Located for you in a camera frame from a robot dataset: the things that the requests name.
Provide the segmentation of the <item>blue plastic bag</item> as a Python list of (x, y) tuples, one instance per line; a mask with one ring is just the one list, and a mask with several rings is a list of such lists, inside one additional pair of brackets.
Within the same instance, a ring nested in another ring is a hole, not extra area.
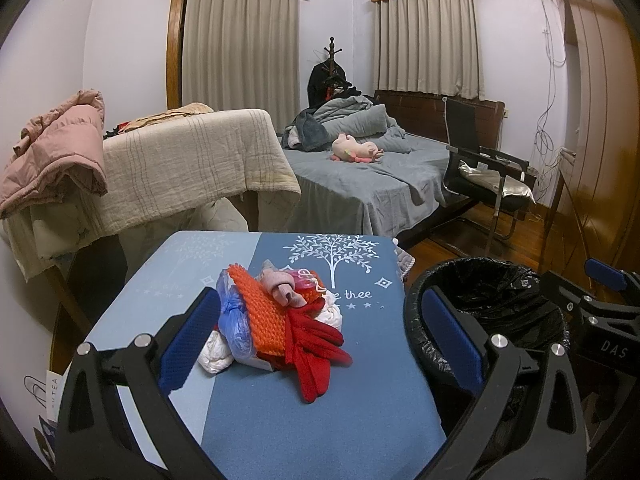
[(256, 349), (250, 332), (247, 306), (227, 269), (220, 272), (216, 291), (220, 298), (218, 330), (227, 341), (232, 356), (237, 360), (254, 358)]

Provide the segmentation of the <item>orange knitted cloth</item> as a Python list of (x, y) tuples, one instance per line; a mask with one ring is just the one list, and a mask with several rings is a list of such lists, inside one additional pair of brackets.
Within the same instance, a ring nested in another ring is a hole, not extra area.
[[(228, 267), (230, 278), (239, 289), (248, 310), (250, 332), (257, 355), (269, 361), (273, 367), (287, 367), (285, 363), (285, 315), (288, 308), (281, 307), (245, 268), (235, 263)], [(308, 302), (324, 296), (318, 275), (300, 274), (299, 270), (285, 271), (292, 275), (295, 290)]]

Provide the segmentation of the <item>red glove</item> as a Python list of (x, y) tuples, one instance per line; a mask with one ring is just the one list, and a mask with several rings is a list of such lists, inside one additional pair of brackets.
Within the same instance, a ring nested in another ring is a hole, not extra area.
[(332, 365), (352, 365), (352, 357), (342, 349), (342, 333), (317, 320), (325, 304), (318, 297), (303, 307), (288, 308), (285, 315), (285, 363), (295, 368), (307, 403), (328, 391)]

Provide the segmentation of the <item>white tissue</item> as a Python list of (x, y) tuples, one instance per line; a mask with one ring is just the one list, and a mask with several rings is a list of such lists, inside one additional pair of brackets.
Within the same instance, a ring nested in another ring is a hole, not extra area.
[(224, 336), (213, 330), (198, 355), (198, 364), (209, 375), (217, 375), (234, 362), (234, 357)]

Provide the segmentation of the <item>white printed paper box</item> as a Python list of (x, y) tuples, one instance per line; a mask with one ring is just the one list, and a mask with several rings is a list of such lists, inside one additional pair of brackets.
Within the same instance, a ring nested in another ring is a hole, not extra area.
[(258, 370), (265, 370), (266, 372), (273, 371), (272, 364), (269, 361), (260, 358), (259, 356), (251, 356), (246, 360), (245, 364), (247, 366), (255, 367)]

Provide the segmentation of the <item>grey sock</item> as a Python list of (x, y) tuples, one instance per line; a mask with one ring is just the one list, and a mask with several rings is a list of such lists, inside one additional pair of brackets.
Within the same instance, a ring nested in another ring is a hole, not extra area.
[(306, 306), (307, 301), (295, 290), (295, 281), (292, 275), (278, 270), (270, 260), (265, 260), (262, 263), (259, 281), (264, 291), (268, 292), (281, 307), (301, 308)]

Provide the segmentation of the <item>black-lined trash bin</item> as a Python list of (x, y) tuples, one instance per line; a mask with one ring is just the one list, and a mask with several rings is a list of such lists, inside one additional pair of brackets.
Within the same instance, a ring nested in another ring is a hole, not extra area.
[(404, 324), (411, 351), (424, 373), (446, 434), (454, 429), (473, 396), (459, 387), (423, 321), (421, 298), (437, 286), (459, 311), (472, 315), (489, 335), (501, 334), (526, 350), (552, 344), (570, 346), (570, 330), (561, 309), (539, 287), (528, 266), (493, 258), (446, 260), (424, 271), (409, 288)]

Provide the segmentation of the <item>grey quilted pad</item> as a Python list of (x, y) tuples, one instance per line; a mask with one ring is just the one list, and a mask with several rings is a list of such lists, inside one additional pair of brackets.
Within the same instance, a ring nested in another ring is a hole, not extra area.
[(416, 264), (416, 258), (406, 252), (404, 248), (400, 247), (399, 240), (397, 238), (393, 239), (393, 243), (395, 255), (397, 258), (399, 276), (405, 282), (407, 281), (407, 278), (413, 266)]

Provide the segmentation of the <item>black office chair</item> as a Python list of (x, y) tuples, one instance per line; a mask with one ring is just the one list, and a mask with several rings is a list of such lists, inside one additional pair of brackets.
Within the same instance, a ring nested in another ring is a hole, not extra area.
[(474, 224), (478, 230), (487, 235), (484, 254), (488, 256), (495, 240), (503, 242), (512, 236), (518, 215), (526, 211), (532, 202), (527, 198), (503, 198), (502, 190), (494, 193), (465, 180), (458, 170), (458, 162), (466, 162), (472, 168), (497, 170), (501, 177), (511, 176), (532, 188), (528, 184), (533, 179), (529, 173), (530, 165), (524, 159), (480, 145), (475, 129), (473, 107), (454, 102), (446, 96), (442, 98), (442, 102), (444, 102), (447, 151), (449, 153), (444, 185), (447, 191), (491, 209), (491, 219), (488, 226)]

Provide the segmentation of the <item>grey bed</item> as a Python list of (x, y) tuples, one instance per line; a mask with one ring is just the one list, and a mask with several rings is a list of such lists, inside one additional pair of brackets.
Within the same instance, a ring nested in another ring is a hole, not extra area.
[(442, 183), (446, 145), (411, 133), (399, 144), (408, 151), (370, 164), (338, 162), (329, 151), (286, 150), (302, 190), (288, 232), (394, 237), (454, 204), (457, 196)]

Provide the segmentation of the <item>dark wooden headboard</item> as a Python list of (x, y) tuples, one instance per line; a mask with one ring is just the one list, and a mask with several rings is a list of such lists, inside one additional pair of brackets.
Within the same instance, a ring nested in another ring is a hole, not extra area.
[[(442, 142), (447, 141), (442, 96), (422, 92), (376, 90), (375, 101), (406, 131)], [(452, 99), (474, 108), (475, 129), (480, 145), (498, 148), (506, 106), (501, 101)]]

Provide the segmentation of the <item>pink jacket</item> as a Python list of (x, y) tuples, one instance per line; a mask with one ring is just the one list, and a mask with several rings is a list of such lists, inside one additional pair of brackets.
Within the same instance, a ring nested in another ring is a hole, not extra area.
[(1, 217), (61, 203), (73, 190), (104, 195), (104, 115), (102, 93), (84, 89), (30, 118), (2, 172)]

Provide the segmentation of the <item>right beige curtain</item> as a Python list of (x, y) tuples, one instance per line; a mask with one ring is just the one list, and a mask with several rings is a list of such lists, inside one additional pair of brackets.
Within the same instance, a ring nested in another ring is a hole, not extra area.
[(485, 97), (476, 0), (382, 0), (373, 45), (378, 90)]

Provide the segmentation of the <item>beige curtain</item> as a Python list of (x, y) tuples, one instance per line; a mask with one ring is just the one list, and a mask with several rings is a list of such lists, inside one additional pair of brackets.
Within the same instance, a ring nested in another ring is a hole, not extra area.
[(476, 0), (382, 0), (373, 45), (378, 90), (485, 97)]
[(186, 0), (182, 102), (259, 108), (281, 131), (299, 110), (299, 0)]

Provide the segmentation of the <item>wooden coat rack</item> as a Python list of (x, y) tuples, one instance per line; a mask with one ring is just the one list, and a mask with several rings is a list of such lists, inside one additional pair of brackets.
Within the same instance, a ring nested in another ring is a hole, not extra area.
[(324, 50), (328, 56), (314, 66), (307, 84), (308, 104), (315, 110), (332, 99), (346, 99), (361, 94), (361, 91), (347, 80), (344, 68), (336, 62), (335, 57), (341, 49), (335, 47), (333, 37), (329, 38), (329, 45)]

